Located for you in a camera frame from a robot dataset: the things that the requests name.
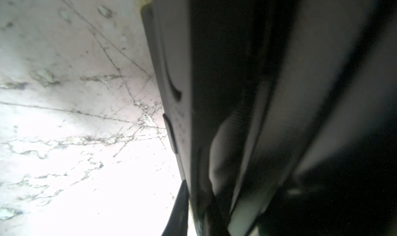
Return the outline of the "black hard-shell suitcase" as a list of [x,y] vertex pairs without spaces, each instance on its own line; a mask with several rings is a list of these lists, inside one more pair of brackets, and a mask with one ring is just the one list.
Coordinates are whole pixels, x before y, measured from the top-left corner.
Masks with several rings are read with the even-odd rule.
[[199,236],[397,233],[397,0],[152,0]]

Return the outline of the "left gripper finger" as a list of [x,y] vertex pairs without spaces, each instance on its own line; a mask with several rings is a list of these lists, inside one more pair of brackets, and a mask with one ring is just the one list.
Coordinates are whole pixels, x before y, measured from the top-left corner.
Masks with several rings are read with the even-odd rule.
[[162,236],[187,236],[188,218],[189,191],[186,180],[183,180]]

